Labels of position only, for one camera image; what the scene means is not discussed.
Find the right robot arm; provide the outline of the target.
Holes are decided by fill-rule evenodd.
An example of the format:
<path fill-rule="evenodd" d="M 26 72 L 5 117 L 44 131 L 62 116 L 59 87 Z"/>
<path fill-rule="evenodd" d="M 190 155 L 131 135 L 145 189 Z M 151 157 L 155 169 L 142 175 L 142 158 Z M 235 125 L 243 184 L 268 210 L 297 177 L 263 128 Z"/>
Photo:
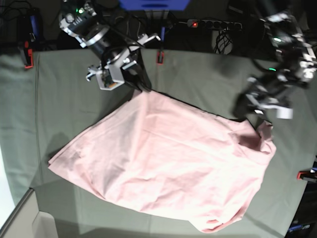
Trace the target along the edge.
<path fill-rule="evenodd" d="M 151 91 L 140 50 L 160 37 L 138 34 L 133 39 L 117 29 L 118 24 L 116 17 L 105 16 L 103 6 L 94 0 L 64 0 L 61 4 L 60 29 L 100 60 L 99 65 L 88 67 L 87 81 L 95 78 L 104 91 L 124 84 L 139 91 Z"/>

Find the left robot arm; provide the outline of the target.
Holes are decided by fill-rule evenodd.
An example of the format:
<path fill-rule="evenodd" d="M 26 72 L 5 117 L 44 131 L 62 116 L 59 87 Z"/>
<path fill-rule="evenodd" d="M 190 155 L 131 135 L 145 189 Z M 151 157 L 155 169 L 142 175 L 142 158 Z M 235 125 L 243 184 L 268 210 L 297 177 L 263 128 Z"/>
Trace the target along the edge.
<path fill-rule="evenodd" d="M 238 119 L 249 114 L 265 119 L 266 111 L 275 110 L 278 119 L 292 119 L 293 108 L 288 96 L 297 87 L 308 88 L 317 72 L 317 57 L 287 0 L 252 0 L 250 3 L 264 23 L 278 65 L 265 69 L 254 62 L 263 74 L 248 78 L 249 85 L 237 97 L 232 114 Z"/>

